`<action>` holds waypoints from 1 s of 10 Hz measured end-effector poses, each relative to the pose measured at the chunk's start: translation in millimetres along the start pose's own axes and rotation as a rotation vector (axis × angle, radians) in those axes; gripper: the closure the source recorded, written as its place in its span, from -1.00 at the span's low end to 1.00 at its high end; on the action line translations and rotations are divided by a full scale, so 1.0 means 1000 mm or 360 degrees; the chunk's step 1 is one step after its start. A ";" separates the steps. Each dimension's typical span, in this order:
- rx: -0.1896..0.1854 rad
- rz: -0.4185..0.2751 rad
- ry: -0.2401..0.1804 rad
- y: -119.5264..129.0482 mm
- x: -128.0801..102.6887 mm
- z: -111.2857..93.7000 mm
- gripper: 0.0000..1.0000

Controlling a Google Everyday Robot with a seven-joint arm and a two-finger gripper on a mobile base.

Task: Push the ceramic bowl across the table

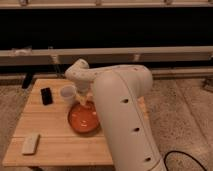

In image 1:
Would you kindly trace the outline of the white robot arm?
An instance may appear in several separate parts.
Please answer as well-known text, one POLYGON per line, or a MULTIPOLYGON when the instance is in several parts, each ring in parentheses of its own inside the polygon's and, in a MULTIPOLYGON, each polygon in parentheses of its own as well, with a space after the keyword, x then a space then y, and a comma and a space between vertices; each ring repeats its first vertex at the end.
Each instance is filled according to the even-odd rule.
POLYGON ((138 99, 153 77, 143 65, 91 68, 77 60, 65 71, 77 92, 91 92, 116 171, 166 171, 138 99))

